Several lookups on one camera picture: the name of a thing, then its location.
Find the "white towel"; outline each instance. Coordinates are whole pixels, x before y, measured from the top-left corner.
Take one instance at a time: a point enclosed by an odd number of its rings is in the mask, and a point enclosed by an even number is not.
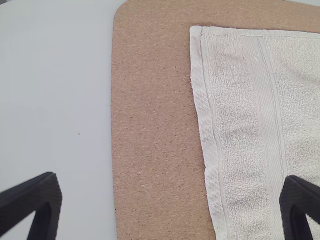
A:
[[[320,186],[320,34],[192,26],[190,59],[216,238],[284,239],[285,177]]]

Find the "cork mat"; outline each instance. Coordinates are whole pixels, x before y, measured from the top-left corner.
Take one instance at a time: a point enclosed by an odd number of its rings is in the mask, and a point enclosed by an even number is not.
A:
[[[119,239],[215,239],[190,82],[193,25],[320,33],[282,0],[129,0],[113,24],[112,167]]]

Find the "white table surface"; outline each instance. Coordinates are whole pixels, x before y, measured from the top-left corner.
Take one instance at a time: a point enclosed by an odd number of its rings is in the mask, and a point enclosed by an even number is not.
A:
[[[117,238],[110,78],[123,2],[0,5],[0,191],[55,172],[63,194],[57,240]],[[31,221],[1,239],[26,239]]]

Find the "cork board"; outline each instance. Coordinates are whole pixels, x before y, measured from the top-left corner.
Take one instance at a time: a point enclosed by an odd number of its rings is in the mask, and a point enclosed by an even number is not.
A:
[[[320,8],[282,0],[129,0],[112,40],[119,239],[215,239],[190,81],[193,25],[320,33]]]

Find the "white background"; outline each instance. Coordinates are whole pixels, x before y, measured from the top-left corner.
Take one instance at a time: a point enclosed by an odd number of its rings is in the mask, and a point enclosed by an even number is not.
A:
[[[63,194],[58,240],[117,237],[110,77],[122,2],[0,5],[0,191],[55,172]],[[26,239],[31,221],[1,239]]]

